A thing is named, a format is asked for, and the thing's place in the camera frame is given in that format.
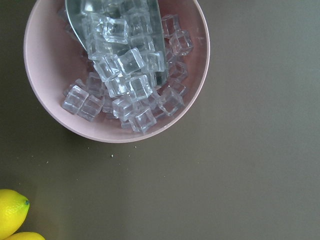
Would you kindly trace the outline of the yellow lemon lower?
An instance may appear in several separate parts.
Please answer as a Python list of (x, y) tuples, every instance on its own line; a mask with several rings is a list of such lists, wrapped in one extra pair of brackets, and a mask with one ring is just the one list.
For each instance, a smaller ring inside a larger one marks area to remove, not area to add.
[(37, 232), (18, 232), (5, 238), (5, 240), (45, 240), (45, 238)]

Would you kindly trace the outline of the yellow lemon upper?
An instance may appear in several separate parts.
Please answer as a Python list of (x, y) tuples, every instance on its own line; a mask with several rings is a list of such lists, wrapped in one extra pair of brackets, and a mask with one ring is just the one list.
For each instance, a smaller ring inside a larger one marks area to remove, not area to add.
[(12, 189), (0, 190), (0, 239), (14, 234), (23, 224), (30, 208), (30, 201)]

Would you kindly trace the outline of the pink bowl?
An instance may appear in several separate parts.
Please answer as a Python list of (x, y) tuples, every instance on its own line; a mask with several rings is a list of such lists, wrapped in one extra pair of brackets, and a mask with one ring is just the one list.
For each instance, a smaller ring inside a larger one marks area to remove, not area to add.
[(196, 0), (161, 0), (162, 15), (177, 14), (180, 26), (187, 30), (193, 43), (192, 52), (184, 58), (188, 92), (184, 107), (173, 116), (162, 117), (147, 132), (121, 128), (115, 119), (99, 115), (87, 121), (62, 108), (63, 91), (76, 79), (87, 75), (81, 60), (82, 46), (64, 30), (58, 16), (62, 0), (38, 0), (29, 16), (24, 35), (24, 63), (30, 85), (46, 111), (61, 125), (87, 139), (105, 143), (130, 143), (153, 137), (174, 125), (193, 105), (205, 82), (210, 64), (208, 25)]

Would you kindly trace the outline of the yellow lemon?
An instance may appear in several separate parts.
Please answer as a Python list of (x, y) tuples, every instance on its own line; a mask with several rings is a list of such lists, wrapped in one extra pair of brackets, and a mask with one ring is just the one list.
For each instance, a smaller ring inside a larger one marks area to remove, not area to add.
[(30, 208), (30, 201), (12, 189), (0, 190), (0, 239), (14, 234), (23, 224)]
[(5, 240), (45, 240), (45, 238), (37, 232), (18, 232), (5, 238)]

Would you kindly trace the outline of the steel ice scoop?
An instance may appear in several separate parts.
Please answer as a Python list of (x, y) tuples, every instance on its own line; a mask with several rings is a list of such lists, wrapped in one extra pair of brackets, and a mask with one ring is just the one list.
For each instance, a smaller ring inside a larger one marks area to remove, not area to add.
[(156, 52), (166, 53), (161, 13), (157, 0), (66, 0), (64, 2), (69, 24), (78, 41), (88, 50), (87, 40), (92, 30), (85, 28), (84, 20), (89, 14), (113, 19), (124, 18), (130, 27), (131, 38), (147, 37)]

